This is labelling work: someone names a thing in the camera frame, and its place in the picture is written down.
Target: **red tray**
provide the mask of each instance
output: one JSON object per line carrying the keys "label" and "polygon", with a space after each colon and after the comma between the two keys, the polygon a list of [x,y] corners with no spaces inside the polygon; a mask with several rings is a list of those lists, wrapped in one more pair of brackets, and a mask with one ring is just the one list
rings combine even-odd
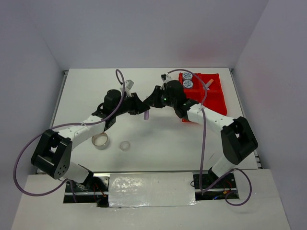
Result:
{"label": "red tray", "polygon": [[[206,84],[208,81],[213,79],[212,84],[208,90],[208,96],[206,101],[204,102],[204,106],[219,113],[222,115],[227,115],[227,108],[225,104],[225,99],[221,87],[220,76],[218,73],[215,74],[204,74],[204,73],[196,73],[197,76]],[[179,73],[179,81],[182,84],[182,73]],[[201,103],[205,96],[205,90],[202,87],[201,82],[193,77],[193,88],[192,89],[184,89],[184,93],[188,98],[194,99]]]}

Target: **white tabletop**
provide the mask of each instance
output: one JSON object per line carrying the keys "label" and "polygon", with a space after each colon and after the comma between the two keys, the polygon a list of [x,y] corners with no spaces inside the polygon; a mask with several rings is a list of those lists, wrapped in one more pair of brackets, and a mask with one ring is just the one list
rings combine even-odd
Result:
{"label": "white tabletop", "polygon": [[[224,200],[192,206],[101,208],[94,204],[63,204],[63,186],[43,197],[23,195],[13,230],[290,230],[270,170],[246,170],[253,185],[249,202],[240,207]],[[246,179],[235,172],[239,197],[248,194]],[[25,189],[40,193],[60,182],[47,175],[30,175]]]}
{"label": "white tabletop", "polygon": [[[141,100],[161,85],[160,75],[172,69],[121,69]],[[229,69],[189,69],[200,73],[219,73],[228,116],[242,116]],[[171,77],[178,79],[178,72]],[[81,122],[103,102],[106,92],[119,89],[115,69],[70,69],[56,113],[54,125]],[[106,132],[110,146],[97,150],[87,140],[72,153],[71,160],[96,172],[183,171],[199,170],[202,126],[182,123],[172,108],[150,109],[149,120],[143,115],[124,114]],[[118,146],[129,141],[131,148]],[[204,169],[212,167],[223,153],[219,135],[207,130]],[[239,164],[241,169],[256,169],[254,154]]]}

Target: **tape roll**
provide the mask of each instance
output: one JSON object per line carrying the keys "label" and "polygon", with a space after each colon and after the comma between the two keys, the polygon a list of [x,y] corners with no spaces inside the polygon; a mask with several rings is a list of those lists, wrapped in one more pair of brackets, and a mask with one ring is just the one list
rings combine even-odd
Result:
{"label": "tape roll", "polygon": [[92,144],[98,150],[104,150],[110,143],[109,137],[106,133],[97,134],[92,136]]}

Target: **gray wall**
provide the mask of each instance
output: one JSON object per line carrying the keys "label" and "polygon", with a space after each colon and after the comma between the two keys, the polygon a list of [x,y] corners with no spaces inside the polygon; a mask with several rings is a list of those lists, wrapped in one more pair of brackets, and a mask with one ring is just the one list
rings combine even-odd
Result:
{"label": "gray wall", "polygon": [[268,0],[24,0],[62,68],[234,67]]}
{"label": "gray wall", "polygon": [[235,81],[292,230],[307,226],[307,1],[270,0]]}
{"label": "gray wall", "polygon": [[[21,198],[12,179],[14,161],[32,136],[48,128],[62,80],[18,0],[0,1],[0,75],[0,229],[8,230]],[[22,186],[31,171],[33,149],[20,162]]]}

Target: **purple cable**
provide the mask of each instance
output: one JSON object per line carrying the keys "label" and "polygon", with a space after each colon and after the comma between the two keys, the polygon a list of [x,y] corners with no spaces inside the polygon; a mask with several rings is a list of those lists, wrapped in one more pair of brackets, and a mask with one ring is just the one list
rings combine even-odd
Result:
{"label": "purple cable", "polygon": [[249,194],[248,194],[248,197],[246,198],[246,200],[243,201],[242,203],[240,203],[240,204],[232,204],[232,203],[230,203],[230,202],[227,200],[227,198],[228,198],[228,196],[229,196],[230,194],[233,194],[233,193],[235,193],[236,191],[231,191],[231,192],[229,192],[229,193],[227,193],[227,194],[225,195],[225,201],[226,201],[226,203],[228,203],[228,204],[230,204],[230,205],[232,205],[232,206],[241,206],[241,205],[246,204],[246,203],[249,201],[249,199],[250,199],[250,197],[251,197],[251,194],[252,194],[252,185],[251,185],[251,181],[250,181],[249,177],[246,175],[246,173],[245,173],[244,171],[242,171],[241,169],[238,169],[238,168],[233,168],[233,169],[229,170],[228,172],[224,173],[221,177],[219,177],[218,179],[216,179],[210,186],[208,186],[207,188],[205,188],[205,189],[202,191],[202,193],[205,193],[205,192],[207,192],[209,189],[213,188],[218,182],[220,182],[222,179],[224,179],[224,177],[226,177],[228,174],[232,173],[234,170],[238,170],[238,171],[240,171],[241,173],[243,173],[243,175],[244,175],[244,176],[246,177],[246,179],[248,180],[248,184],[249,184]]}
{"label": "purple cable", "polygon": [[72,193],[72,198],[74,200],[75,203],[77,203],[77,199],[76,199],[76,196],[75,196],[75,192],[73,191],[73,180],[70,180],[70,184],[71,184],[71,193]]}
{"label": "purple cable", "polygon": [[144,120],[147,121],[149,119],[149,110],[144,112]]}
{"label": "purple cable", "polygon": [[[174,70],[171,70],[169,71],[168,73],[172,73],[172,72],[175,72],[175,71],[185,71],[185,72],[188,72],[190,74],[192,74],[194,77],[196,77],[203,85],[203,88],[205,89],[205,96],[201,102],[201,104],[203,105],[206,98],[207,98],[207,95],[208,95],[208,89],[206,87],[206,84],[200,79],[199,76],[197,76],[195,73],[189,71],[189,70],[186,70],[186,69],[174,69]],[[203,135],[202,135],[202,148],[201,148],[201,167],[200,167],[200,178],[202,178],[202,169],[203,169],[203,162],[204,162],[204,158],[205,158],[205,146],[206,146],[206,114],[205,114],[205,111],[204,109],[202,108],[201,109],[202,111],[202,116],[203,116]],[[201,193],[203,194],[205,191],[202,189],[202,180],[200,180],[200,189],[201,189]]]}
{"label": "purple cable", "polygon": [[[120,80],[118,78],[118,73],[121,76],[122,82],[120,82]],[[116,77],[117,77],[118,81],[123,85],[123,89],[124,89],[125,88],[125,79],[124,79],[124,76],[123,76],[122,72],[119,69],[116,69],[115,70],[115,74],[116,74]],[[102,122],[108,120],[114,113],[116,113],[116,111],[119,109],[122,101],[124,100],[124,97],[125,97],[125,94],[124,94],[124,90],[123,90],[123,92],[121,94],[121,97],[120,97],[120,101],[119,101],[118,105],[116,106],[116,108],[113,110],[112,113],[110,113],[109,116],[107,116],[106,118],[102,119],[101,121],[92,122],[92,123],[85,123],[85,124],[84,123],[66,123],[66,124],[63,124],[63,125],[53,126],[50,129],[56,129],[56,128],[61,128],[61,127],[65,127],[65,126],[83,126],[83,125],[93,126],[93,125],[97,125],[99,123],[102,123]],[[23,188],[21,188],[21,186],[19,185],[19,183],[17,181],[17,176],[16,176],[16,174],[17,174],[17,166],[18,166],[19,160],[20,160],[21,156],[23,155],[24,151],[29,147],[29,145],[31,145],[41,135],[42,135],[42,133],[37,135],[37,136],[35,136],[34,138],[32,138],[23,147],[23,149],[18,154],[17,159],[16,159],[15,164],[14,164],[14,169],[13,169],[13,180],[14,180],[14,183],[15,183],[16,187],[19,189],[19,191],[21,191],[22,193],[24,193],[24,194],[26,194],[28,196],[46,196],[46,195],[49,195],[49,194],[55,192],[56,190],[58,190],[63,184],[65,184],[65,182],[68,181],[68,179],[65,179],[58,187],[52,189],[51,191],[48,191],[48,192],[45,192],[45,193],[39,193],[39,194],[27,192]]]}
{"label": "purple cable", "polygon": [[232,203],[230,203],[230,202],[227,200],[227,198],[228,198],[228,196],[229,196],[230,194],[235,193],[235,191],[231,191],[231,192],[229,192],[229,193],[226,194],[226,196],[225,196],[225,201],[226,201],[227,204],[232,205],[232,206],[241,206],[241,205],[246,204],[246,203],[249,201],[249,199],[250,199],[250,197],[251,197],[251,194],[252,194],[252,186],[251,186],[251,181],[250,181],[249,177],[246,175],[246,173],[245,173],[243,170],[241,170],[241,169],[238,169],[238,168],[235,168],[235,169],[238,170],[238,171],[240,171],[241,173],[243,173],[243,175],[244,175],[244,176],[246,177],[246,179],[248,180],[249,194],[248,194],[246,200],[243,201],[242,203],[240,203],[240,204],[232,204]]}

